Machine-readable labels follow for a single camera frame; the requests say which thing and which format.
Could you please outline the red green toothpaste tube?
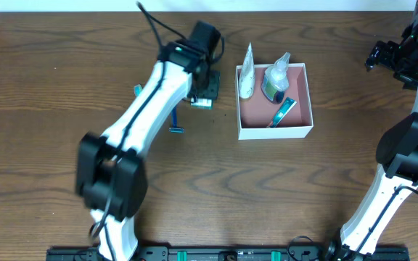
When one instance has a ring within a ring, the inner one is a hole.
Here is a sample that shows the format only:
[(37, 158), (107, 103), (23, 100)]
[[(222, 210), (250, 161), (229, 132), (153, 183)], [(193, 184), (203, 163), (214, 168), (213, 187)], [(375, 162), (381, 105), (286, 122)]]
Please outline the red green toothpaste tube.
[(276, 128), (278, 124), (283, 120), (283, 118), (289, 113), (289, 111), (297, 104), (297, 102), (287, 97), (282, 103), (281, 107), (273, 116), (271, 122), (267, 125), (268, 128)]

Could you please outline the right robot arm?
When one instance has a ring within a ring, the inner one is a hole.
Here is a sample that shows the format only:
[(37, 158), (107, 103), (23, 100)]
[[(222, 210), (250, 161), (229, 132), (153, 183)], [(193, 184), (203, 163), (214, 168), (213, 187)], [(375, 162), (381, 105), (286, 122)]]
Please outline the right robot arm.
[(378, 41), (365, 66), (372, 70), (382, 65), (404, 88), (417, 92), (411, 114), (380, 139), (374, 180), (352, 218), (322, 250), (322, 260), (409, 259), (407, 248), (377, 242), (404, 200), (418, 195), (418, 2), (401, 37), (400, 43)]

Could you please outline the white lotion tube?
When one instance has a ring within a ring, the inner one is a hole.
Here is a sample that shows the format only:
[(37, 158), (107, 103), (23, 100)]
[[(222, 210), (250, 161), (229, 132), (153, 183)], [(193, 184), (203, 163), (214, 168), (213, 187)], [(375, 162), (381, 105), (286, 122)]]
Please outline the white lotion tube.
[(255, 87), (255, 68), (252, 44), (249, 43), (238, 80), (239, 97), (249, 99)]

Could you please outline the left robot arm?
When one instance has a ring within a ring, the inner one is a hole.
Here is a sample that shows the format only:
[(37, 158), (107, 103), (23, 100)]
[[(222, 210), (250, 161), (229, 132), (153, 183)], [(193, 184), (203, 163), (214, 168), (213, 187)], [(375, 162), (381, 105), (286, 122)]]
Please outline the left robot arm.
[(87, 133), (78, 147), (75, 192), (90, 209), (89, 231), (106, 260), (130, 260), (138, 247), (134, 216), (147, 193), (144, 158), (176, 106), (212, 107), (218, 97), (221, 33), (199, 21), (187, 38), (160, 47), (149, 80), (124, 114), (101, 135)]

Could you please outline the white box pink interior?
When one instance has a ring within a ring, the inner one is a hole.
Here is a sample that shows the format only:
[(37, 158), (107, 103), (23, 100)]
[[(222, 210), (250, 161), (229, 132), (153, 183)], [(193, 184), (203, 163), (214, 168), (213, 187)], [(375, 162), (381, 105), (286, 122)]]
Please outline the white box pink interior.
[(261, 90), (264, 72), (267, 65), (255, 65), (255, 88), (248, 99), (236, 97), (237, 127), (239, 140), (304, 138), (314, 127), (311, 98), (308, 88), (306, 65), (292, 63), (287, 70), (290, 87), (285, 98), (291, 98), (296, 104), (282, 118), (279, 124), (268, 127), (281, 107), (271, 103)]

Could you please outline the green white soap box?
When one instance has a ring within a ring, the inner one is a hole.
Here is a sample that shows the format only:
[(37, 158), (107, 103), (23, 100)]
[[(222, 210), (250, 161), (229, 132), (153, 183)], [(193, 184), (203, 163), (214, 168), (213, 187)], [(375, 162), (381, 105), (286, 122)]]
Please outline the green white soap box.
[(213, 108), (213, 101), (211, 99), (191, 98), (190, 104), (192, 107), (196, 107), (199, 109), (212, 109)]

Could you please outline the clear pump bottle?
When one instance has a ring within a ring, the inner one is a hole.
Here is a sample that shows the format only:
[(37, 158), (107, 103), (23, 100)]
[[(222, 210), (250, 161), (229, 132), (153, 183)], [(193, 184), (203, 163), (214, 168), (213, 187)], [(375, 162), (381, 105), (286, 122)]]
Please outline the clear pump bottle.
[(273, 104), (283, 101), (284, 93), (289, 88), (287, 70), (289, 67), (290, 53), (286, 52), (275, 63), (269, 66), (265, 73), (261, 90), (264, 96)]

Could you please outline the blue disposable razor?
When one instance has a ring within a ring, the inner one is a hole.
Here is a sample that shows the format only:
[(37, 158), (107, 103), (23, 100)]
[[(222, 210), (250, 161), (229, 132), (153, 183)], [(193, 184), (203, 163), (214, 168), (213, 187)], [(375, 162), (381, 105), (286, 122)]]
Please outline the blue disposable razor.
[(174, 107), (171, 111), (171, 126), (169, 128), (169, 132), (170, 133), (184, 133), (185, 132), (185, 130), (182, 127), (178, 126), (176, 107)]

